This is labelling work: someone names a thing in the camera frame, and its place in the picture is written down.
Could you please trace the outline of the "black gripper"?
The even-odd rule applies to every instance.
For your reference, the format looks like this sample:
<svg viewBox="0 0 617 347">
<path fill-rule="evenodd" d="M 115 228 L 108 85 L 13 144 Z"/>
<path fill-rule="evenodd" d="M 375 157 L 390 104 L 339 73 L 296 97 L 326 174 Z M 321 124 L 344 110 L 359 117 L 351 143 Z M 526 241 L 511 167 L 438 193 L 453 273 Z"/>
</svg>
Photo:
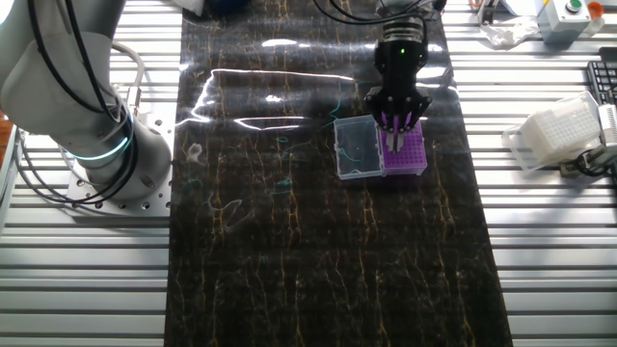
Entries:
<svg viewBox="0 0 617 347">
<path fill-rule="evenodd" d="M 430 96 L 421 95 L 416 88 L 416 75 L 426 61 L 427 45 L 422 41 L 383 40 L 377 44 L 375 67 L 382 76 L 382 89 L 370 89 L 364 101 L 379 128 L 387 133 L 389 152 L 402 149 L 405 135 L 415 128 L 432 102 Z M 402 109 L 394 125 L 394 101 L 400 100 Z"/>
</svg>

